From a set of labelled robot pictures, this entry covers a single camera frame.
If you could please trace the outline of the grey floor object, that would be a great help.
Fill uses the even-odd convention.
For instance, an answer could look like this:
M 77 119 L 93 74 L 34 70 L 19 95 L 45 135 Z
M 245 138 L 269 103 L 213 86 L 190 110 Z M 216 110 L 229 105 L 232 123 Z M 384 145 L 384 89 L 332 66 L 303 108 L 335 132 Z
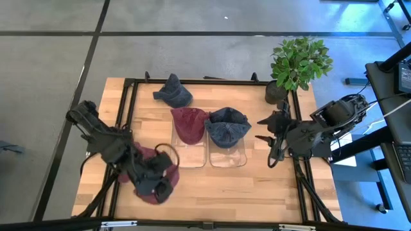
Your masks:
M 12 151 L 14 153 L 24 153 L 25 148 L 16 144 L 11 144 L 9 142 L 6 141 L 0 141 L 0 153 L 2 153 L 3 151 Z

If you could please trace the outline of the black aluminium table frame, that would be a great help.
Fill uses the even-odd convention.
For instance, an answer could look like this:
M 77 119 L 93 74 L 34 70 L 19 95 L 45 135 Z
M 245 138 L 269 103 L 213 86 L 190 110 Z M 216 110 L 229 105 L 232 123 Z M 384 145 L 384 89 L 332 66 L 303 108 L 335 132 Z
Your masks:
M 136 92 L 137 87 L 139 84 L 143 83 L 166 83 L 166 79 L 153 79 L 150 78 L 148 72 L 146 72 L 144 79 L 138 78 L 125 78 L 125 83 L 123 86 L 123 93 L 122 98 L 120 100 L 119 111 L 122 110 L 122 106 L 125 102 L 125 91 L 127 90 L 126 83 L 134 84 L 133 86 L 133 93 L 132 99 L 130 102 L 130 108 L 128 112 L 130 115 L 127 117 L 127 126 L 131 125 L 131 117 L 134 111 L 134 105 L 136 101 Z M 229 85 L 229 86 L 264 86 L 268 82 L 267 81 L 258 81 L 256 73 L 252 74 L 251 80 L 247 81 L 236 81 L 236 80 L 223 80 L 223 79 L 216 79 L 216 78 L 206 78 L 206 79 L 194 79 L 194 80 L 180 80 L 181 84 L 183 85 Z M 118 197 L 118 177 L 113 173 L 111 176 L 105 176 L 104 178 L 106 182 L 110 182 L 110 185 L 107 185 L 107 190 L 111 187 L 111 184 L 114 184 L 113 193 L 112 193 L 112 201 L 111 203 L 116 204 L 117 197 Z M 10 223 L 10 224 L 1 224 L 0 231 L 84 231 L 84 230 L 91 230 L 91 229 L 101 229 L 101 223 L 103 221 L 137 221 L 137 226 L 149 226 L 149 227 L 186 227 L 186 228 L 200 228 L 202 229 L 202 223 L 204 221 L 179 221 L 179 220 L 152 220 L 152 219 L 115 219 L 112 215 L 114 214 L 114 209 L 109 209 L 109 216 L 99 216 L 96 215 L 95 217 L 90 216 L 82 216 L 82 217 L 75 217 L 70 219 L 58 219 L 58 220 L 47 220 L 43 221 L 42 218 L 36 221 L 28 221 L 24 223 Z M 392 230 L 392 229 L 385 229 L 385 228 L 375 228 L 375 227 L 363 227 L 357 225 L 349 225 L 344 222 L 322 222 L 322 221 L 309 221 L 306 220 L 307 218 L 303 218 L 301 223 L 288 223 L 288 222 L 280 222 L 280 223 L 257 223 L 257 222 L 229 222 L 229 221 L 213 221 L 214 222 L 214 229 L 216 228 L 258 228 L 258 229 L 272 229 L 272 230 L 279 230 L 279 224 L 291 224 L 291 225 L 306 225 L 312 226 L 316 228 L 316 231 L 399 231 L 399 230 Z

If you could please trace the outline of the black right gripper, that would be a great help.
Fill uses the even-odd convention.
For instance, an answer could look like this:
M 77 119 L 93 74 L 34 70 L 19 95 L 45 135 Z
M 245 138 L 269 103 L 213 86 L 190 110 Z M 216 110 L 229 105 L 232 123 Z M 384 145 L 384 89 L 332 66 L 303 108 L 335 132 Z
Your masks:
M 275 139 L 269 136 L 256 135 L 256 138 L 267 142 L 268 145 L 273 145 L 274 151 L 280 151 L 283 141 L 289 129 L 294 129 L 297 126 L 297 121 L 292 119 L 288 112 L 284 110 L 273 111 L 270 116 L 257 122 L 260 125 L 274 126 Z

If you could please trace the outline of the black desk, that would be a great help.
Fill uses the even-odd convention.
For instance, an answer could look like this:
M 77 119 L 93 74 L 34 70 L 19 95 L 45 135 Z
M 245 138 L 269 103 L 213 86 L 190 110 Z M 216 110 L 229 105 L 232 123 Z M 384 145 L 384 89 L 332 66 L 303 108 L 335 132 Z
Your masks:
M 381 147 L 384 159 L 372 163 L 375 170 L 388 169 L 396 186 L 402 206 L 411 223 L 411 184 L 407 184 L 393 148 L 393 143 L 411 145 L 411 94 L 398 90 L 398 65 L 385 73 L 379 62 L 365 65 L 367 78 L 383 113 L 386 126 L 333 151 L 333 162 Z

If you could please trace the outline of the clear plastic tray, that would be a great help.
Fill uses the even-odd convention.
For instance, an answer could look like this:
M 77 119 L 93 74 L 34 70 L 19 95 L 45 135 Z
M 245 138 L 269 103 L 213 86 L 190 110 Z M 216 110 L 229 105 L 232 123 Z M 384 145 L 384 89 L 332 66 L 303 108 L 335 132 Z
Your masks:
M 219 148 L 210 136 L 209 140 L 209 160 L 213 167 L 240 167 L 247 162 L 243 138 L 231 148 Z
M 172 117 L 172 136 L 171 144 L 177 150 L 180 157 L 180 167 L 183 168 L 200 168 L 206 164 L 206 148 L 205 132 L 199 143 L 189 145 L 181 141 L 177 135 Z

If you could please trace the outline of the silver frame bracket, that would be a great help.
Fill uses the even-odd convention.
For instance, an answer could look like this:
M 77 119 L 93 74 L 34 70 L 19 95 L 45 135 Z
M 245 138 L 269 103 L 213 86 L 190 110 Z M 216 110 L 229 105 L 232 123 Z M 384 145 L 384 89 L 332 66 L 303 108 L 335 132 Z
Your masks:
M 101 228 L 132 227 L 137 226 L 137 221 L 103 221 Z
M 280 231 L 316 231 L 315 227 L 306 225 L 279 224 Z

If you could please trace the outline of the black rolling stand base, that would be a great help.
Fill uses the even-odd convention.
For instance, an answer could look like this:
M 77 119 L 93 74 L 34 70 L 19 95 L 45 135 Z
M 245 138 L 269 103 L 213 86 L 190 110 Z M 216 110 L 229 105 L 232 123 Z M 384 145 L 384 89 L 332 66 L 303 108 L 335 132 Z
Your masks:
M 402 31 L 411 30 L 411 0 L 387 0 L 384 12 L 393 18 L 401 19 L 399 27 Z

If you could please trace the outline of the green potted plant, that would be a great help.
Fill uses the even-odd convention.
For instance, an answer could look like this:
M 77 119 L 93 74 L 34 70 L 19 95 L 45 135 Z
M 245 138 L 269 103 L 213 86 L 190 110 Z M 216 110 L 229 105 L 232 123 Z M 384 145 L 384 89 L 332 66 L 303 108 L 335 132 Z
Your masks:
M 289 92 L 308 90 L 310 81 L 333 70 L 333 59 L 328 52 L 322 39 L 284 39 L 272 50 L 272 81 L 266 86 L 265 101 L 273 105 L 285 100 Z

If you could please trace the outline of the blue denim cap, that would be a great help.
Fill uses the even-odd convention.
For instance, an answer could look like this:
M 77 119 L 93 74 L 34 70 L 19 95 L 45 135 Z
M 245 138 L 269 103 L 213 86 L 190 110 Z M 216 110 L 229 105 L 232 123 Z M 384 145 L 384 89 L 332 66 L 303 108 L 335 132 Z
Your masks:
M 171 108 L 188 106 L 192 100 L 192 94 L 181 84 L 176 74 L 171 73 L 163 87 L 153 92 L 153 98 L 163 100 Z
M 247 116 L 231 107 L 210 112 L 204 126 L 211 140 L 219 148 L 235 146 L 252 128 Z

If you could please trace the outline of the black monitor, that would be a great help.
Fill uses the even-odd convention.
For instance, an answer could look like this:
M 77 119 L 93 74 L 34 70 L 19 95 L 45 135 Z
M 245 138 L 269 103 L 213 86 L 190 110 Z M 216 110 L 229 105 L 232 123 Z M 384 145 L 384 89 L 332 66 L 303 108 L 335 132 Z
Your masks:
M 408 62 L 398 65 L 398 90 L 411 94 L 411 64 Z

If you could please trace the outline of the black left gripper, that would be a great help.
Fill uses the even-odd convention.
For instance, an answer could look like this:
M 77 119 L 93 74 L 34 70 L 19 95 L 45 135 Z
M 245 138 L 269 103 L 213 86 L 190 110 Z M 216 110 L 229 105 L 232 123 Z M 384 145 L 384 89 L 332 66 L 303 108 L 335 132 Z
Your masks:
M 161 171 L 167 170 L 173 162 L 166 152 L 160 152 L 156 157 L 143 158 L 132 155 L 130 176 L 137 193 L 142 196 L 153 194 L 158 203 L 164 203 L 173 192 L 173 186 L 168 178 L 161 179 Z

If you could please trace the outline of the black stand pole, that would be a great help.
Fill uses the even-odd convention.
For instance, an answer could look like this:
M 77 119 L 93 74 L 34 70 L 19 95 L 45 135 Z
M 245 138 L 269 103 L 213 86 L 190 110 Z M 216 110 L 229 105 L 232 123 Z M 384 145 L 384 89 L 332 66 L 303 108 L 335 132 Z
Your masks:
M 402 47 L 399 51 L 394 53 L 391 57 L 386 59 L 386 61 L 378 64 L 378 69 L 380 71 L 387 73 L 391 69 L 393 69 L 398 63 L 400 63 L 402 60 L 404 60 L 410 55 L 411 55 L 411 42 L 409 42 L 407 45 Z

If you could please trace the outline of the black laptop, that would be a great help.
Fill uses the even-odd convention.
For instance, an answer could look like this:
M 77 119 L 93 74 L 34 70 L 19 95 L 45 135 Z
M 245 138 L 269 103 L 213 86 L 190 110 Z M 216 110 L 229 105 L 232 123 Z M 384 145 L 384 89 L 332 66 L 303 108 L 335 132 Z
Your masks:
M 411 145 L 393 143 L 393 148 L 402 172 L 403 179 L 411 184 Z

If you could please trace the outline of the maroon cap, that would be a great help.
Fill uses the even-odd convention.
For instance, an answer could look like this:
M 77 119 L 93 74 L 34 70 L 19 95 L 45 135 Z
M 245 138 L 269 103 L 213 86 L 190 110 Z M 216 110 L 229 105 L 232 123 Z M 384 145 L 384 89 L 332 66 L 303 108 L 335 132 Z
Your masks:
M 143 156 L 143 158 L 156 157 L 158 153 L 165 152 L 165 151 L 159 151 L 155 148 L 151 149 L 151 148 L 143 147 L 138 142 L 135 143 L 134 146 L 137 149 L 137 153 L 135 155 Z M 127 183 L 127 182 L 133 183 L 132 179 L 131 179 L 131 176 L 130 176 L 130 167 L 131 167 L 131 165 L 127 166 L 126 168 L 124 168 L 124 170 L 122 170 L 122 173 L 118 176 L 118 181 L 119 182 L 121 182 L 121 183 Z M 171 182 L 172 186 L 173 186 L 173 189 L 174 189 L 176 187 L 178 181 L 179 181 L 179 178 L 180 178 L 179 163 L 176 163 L 176 164 L 173 163 L 173 165 L 170 166 L 167 170 L 161 171 L 161 179 L 162 178 L 168 178 L 169 181 Z M 140 199 L 142 199 L 146 203 L 153 204 L 153 205 L 161 204 L 161 203 L 158 203 L 156 201 L 155 196 L 154 196 L 154 191 L 153 191 L 153 194 L 151 194 L 151 195 L 142 196 L 142 195 L 137 193 L 136 187 L 134 186 L 134 192 L 135 192 L 137 197 L 139 197 Z
M 170 112 L 181 141 L 189 145 L 199 143 L 205 132 L 204 121 L 209 119 L 209 113 L 191 107 L 173 108 Z

